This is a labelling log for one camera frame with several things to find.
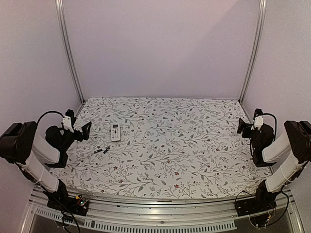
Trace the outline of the white remote control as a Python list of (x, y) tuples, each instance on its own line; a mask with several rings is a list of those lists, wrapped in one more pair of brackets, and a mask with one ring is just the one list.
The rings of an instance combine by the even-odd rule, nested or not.
[(111, 125), (111, 141), (118, 142), (121, 140), (121, 127), (120, 124), (115, 123)]

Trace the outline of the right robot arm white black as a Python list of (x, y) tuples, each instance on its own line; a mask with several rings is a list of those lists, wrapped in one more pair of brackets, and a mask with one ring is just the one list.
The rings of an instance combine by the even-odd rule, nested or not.
[(278, 169), (257, 187), (251, 207), (261, 212), (283, 187), (297, 178), (311, 162), (311, 124), (308, 121), (285, 121), (285, 131), (276, 136), (274, 129), (263, 122), (263, 116), (246, 123), (239, 119), (237, 133), (250, 140), (250, 153), (257, 167), (273, 166), (284, 154), (287, 158)]

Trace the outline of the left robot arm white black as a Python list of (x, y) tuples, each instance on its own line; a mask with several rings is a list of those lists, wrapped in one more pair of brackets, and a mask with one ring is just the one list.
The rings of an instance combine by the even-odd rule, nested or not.
[(36, 122), (14, 123), (0, 137), (0, 156), (17, 165), (28, 179), (42, 185), (49, 199), (67, 211), (73, 198), (69, 197), (66, 185), (47, 169), (65, 168), (67, 150), (74, 141), (89, 139), (91, 125), (85, 124), (80, 131), (50, 126), (42, 137), (37, 133)]

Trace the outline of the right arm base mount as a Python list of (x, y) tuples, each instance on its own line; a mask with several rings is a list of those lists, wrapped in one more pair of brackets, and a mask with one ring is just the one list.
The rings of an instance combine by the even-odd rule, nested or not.
[(275, 200), (259, 200), (253, 195), (246, 199), (238, 199), (241, 193), (248, 194), (246, 191), (242, 191), (235, 197), (234, 207), (238, 216), (257, 214), (276, 208)]

